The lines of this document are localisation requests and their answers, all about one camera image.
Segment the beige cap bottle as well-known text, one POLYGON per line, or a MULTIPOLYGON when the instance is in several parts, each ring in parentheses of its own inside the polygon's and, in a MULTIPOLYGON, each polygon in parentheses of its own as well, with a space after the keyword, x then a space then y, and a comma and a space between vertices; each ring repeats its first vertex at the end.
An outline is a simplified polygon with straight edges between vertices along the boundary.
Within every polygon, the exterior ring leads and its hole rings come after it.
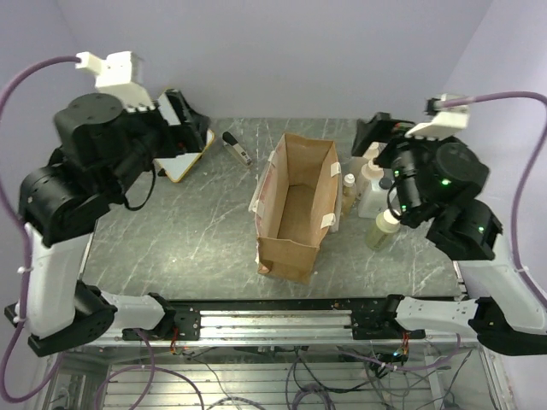
POLYGON ((384 170, 374 164, 373 160, 369 160, 366 165, 363 165, 356 180, 357 197, 361 198, 362 194, 369 184, 376 179, 381 179, 384 176, 384 170))
POLYGON ((389 244, 401 227, 399 214, 390 209, 378 214, 367 231, 365 244, 373 251, 383 249, 389 244))

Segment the beige cylinder bottle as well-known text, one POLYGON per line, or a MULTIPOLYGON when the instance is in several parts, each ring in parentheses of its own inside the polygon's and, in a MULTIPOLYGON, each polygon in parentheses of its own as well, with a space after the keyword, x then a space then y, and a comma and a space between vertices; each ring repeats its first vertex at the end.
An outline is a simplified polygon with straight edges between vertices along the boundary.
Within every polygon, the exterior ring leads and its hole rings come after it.
POLYGON ((361 175, 362 167, 367 165, 370 160, 375 158, 379 154, 379 143, 373 142, 366 152, 362 156, 352 156, 350 160, 349 173, 353 174, 356 181, 356 193, 361 195, 362 188, 358 183, 359 176, 361 175))

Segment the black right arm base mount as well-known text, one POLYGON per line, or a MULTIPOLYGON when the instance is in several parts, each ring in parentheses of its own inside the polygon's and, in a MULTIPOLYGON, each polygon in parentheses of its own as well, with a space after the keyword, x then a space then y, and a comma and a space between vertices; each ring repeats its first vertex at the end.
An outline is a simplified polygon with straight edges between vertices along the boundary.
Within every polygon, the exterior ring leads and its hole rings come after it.
POLYGON ((393 312, 352 311, 350 315, 350 329, 354 340, 403 339, 409 334, 411 339, 423 339, 426 333, 423 330, 408 331, 395 320, 393 312))

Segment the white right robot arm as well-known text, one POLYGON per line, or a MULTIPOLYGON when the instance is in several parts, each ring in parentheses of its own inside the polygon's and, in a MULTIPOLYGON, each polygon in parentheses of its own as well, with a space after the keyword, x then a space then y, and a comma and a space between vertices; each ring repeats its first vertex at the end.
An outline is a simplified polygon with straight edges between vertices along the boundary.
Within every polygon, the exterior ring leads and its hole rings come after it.
POLYGON ((380 311, 358 322, 355 335, 366 339, 443 331, 475 337, 506 356, 546 352, 546 294, 521 262, 516 229, 510 242, 503 226, 479 194, 489 167, 457 137, 468 126, 475 97, 442 95, 429 99, 429 121, 414 123, 378 112, 356 123, 353 155, 374 143, 384 149, 375 164, 392 172, 399 205, 389 208, 409 228, 429 224, 426 238, 452 261, 473 269, 485 289, 461 302, 390 295, 380 311))

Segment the amber bottle white cap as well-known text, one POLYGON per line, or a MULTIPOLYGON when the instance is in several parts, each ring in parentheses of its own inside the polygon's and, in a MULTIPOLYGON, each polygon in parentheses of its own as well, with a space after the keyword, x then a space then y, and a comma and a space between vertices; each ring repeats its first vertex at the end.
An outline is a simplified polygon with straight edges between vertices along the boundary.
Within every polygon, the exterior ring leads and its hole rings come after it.
POLYGON ((356 199, 356 178, 352 173, 344 176, 341 215, 347 216, 356 199))

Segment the brown canvas bag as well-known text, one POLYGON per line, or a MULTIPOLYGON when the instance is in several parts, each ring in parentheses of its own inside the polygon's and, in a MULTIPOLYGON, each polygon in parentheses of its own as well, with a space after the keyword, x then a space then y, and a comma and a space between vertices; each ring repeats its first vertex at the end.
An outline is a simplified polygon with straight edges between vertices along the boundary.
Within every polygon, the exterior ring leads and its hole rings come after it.
POLYGON ((323 239, 338 229, 341 175, 332 140, 283 134, 250 204, 260 274, 310 282, 323 239))

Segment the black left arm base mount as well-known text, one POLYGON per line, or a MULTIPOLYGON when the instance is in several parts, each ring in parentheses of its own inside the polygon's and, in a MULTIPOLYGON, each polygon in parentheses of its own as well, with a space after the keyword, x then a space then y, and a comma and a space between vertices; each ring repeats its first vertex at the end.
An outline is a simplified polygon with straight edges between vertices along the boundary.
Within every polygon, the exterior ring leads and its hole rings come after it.
POLYGON ((173 329, 174 341, 197 341, 201 332, 201 314, 190 309, 176 313, 173 329))

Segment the beige cap bottle front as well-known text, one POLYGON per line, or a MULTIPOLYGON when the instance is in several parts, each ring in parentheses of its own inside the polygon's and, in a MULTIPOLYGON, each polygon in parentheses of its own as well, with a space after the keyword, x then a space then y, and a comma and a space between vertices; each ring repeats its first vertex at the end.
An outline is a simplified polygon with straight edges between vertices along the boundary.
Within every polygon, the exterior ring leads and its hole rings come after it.
POLYGON ((369 160, 366 165, 363 165, 356 180, 357 197, 361 198, 362 194, 369 184, 376 179, 381 179, 384 176, 384 170, 374 164, 373 160, 369 160))

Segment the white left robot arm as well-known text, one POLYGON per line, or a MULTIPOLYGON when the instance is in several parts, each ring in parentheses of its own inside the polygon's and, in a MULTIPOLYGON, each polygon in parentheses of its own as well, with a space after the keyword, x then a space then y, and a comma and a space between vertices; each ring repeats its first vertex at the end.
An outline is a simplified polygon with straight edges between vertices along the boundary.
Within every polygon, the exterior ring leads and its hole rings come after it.
POLYGON ((25 177, 14 213, 24 243, 23 283, 6 317, 28 332, 39 357, 92 343, 109 331, 124 340, 167 340, 193 328, 165 298, 121 296, 85 284, 79 271, 97 222, 145 172, 179 181, 214 140, 209 118, 175 89, 158 98, 144 88, 138 56, 70 56, 95 91, 75 98, 53 122, 60 145, 25 177))

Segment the white bottle black cap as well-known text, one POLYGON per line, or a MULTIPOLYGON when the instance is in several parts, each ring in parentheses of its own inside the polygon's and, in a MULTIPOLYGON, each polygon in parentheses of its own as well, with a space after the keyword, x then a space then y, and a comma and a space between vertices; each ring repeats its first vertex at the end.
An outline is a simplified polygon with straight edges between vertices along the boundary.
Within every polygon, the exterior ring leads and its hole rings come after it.
POLYGON ((373 179, 363 191, 357 207, 357 214, 363 219, 374 219, 387 210, 387 201, 393 201, 397 191, 393 188, 393 180, 388 177, 373 179))

